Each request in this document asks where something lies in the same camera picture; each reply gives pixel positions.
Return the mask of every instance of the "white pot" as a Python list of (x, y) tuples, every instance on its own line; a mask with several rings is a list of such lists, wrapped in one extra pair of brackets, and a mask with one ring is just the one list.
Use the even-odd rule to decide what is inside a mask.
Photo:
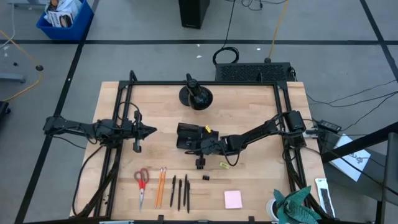
[(271, 217), (272, 221), (278, 222), (279, 219), (276, 217), (276, 214), (272, 211), (272, 205), (276, 203), (276, 200), (273, 198), (267, 202), (266, 208), (267, 208), (267, 214), (269, 217)]

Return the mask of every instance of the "wooden table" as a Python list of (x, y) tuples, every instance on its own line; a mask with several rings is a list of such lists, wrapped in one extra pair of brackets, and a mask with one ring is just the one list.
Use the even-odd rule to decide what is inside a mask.
[[(111, 118), (116, 99), (118, 82), (104, 82), (99, 93), (98, 104), (93, 121)], [(190, 123), (208, 125), (220, 132), (220, 136), (242, 134), (271, 119), (277, 110), (274, 91), (271, 86), (207, 86), (214, 95), (214, 101), (203, 111), (194, 111), (178, 100), (178, 85), (136, 85), (132, 89), (134, 102), (143, 115), (142, 122), (157, 128), (145, 141), (141, 141), (142, 153), (133, 152), (133, 139), (125, 141), (119, 167), (118, 181), (114, 198), (112, 219), (156, 220), (165, 215), (166, 220), (248, 220), (254, 216), (256, 221), (271, 220), (266, 213), (266, 203), (273, 198), (274, 189), (287, 195), (289, 181), (285, 161), (282, 159), (280, 136), (269, 136), (250, 144), (241, 153), (237, 166), (225, 170), (219, 167), (223, 156), (206, 156), (204, 170), (196, 170), (197, 156), (184, 154), (185, 150), (176, 148), (177, 124)], [(288, 83), (289, 96), (293, 110), (299, 110), (303, 118), (311, 118), (301, 82)], [(133, 107), (129, 110), (133, 118)], [(311, 121), (305, 121), (308, 128)], [(308, 147), (318, 150), (316, 140), (307, 140)], [(85, 159), (98, 146), (89, 144)], [(102, 149), (87, 163), (76, 198), (78, 211), (86, 205), (98, 188), (105, 150)], [(315, 178), (325, 177), (320, 156), (310, 150), (302, 149), (302, 161), (307, 184), (312, 185), (312, 195), (318, 200)], [(133, 174), (142, 167), (149, 170), (150, 181), (146, 185), (143, 210), (139, 212), (139, 188)], [(167, 167), (167, 180), (161, 209), (155, 209), (156, 190), (161, 167)], [(190, 213), (185, 207), (177, 210), (178, 179), (188, 174), (191, 182)], [(210, 181), (202, 180), (209, 175)], [(173, 207), (170, 208), (172, 178), (177, 176)], [(224, 208), (224, 191), (240, 190), (243, 208), (227, 210)], [(102, 201), (101, 214), (104, 214), (106, 194)]]

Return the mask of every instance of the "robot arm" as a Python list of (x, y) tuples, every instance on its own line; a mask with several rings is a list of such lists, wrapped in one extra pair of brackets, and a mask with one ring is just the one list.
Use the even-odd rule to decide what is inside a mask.
[(154, 133), (156, 128), (144, 125), (142, 115), (134, 112), (135, 122), (125, 120), (122, 126), (118, 126), (111, 119), (98, 120), (93, 124), (69, 121), (61, 116), (51, 116), (46, 119), (44, 133), (46, 135), (59, 135), (63, 133), (84, 136), (88, 140), (99, 141), (102, 146), (116, 147), (125, 139), (135, 139), (134, 152), (141, 152), (139, 141)]

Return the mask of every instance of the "black computer tower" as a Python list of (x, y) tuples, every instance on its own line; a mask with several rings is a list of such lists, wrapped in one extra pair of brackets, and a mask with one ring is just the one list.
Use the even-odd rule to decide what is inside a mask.
[(178, 0), (180, 4), (181, 25), (200, 29), (210, 0)]

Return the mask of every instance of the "orange pencil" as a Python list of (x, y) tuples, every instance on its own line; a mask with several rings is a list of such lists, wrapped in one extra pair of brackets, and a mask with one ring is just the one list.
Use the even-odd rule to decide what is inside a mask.
[(155, 208), (157, 208), (157, 201), (158, 201), (158, 198), (159, 198), (159, 189), (160, 189), (160, 185), (162, 183), (162, 174), (163, 174), (163, 167), (160, 168), (159, 183), (157, 184), (157, 191), (156, 191)]
[(165, 183), (165, 182), (166, 182), (166, 167), (164, 167), (162, 188), (160, 189), (160, 202), (159, 202), (159, 208), (162, 206), (163, 189), (164, 189), (164, 183)]

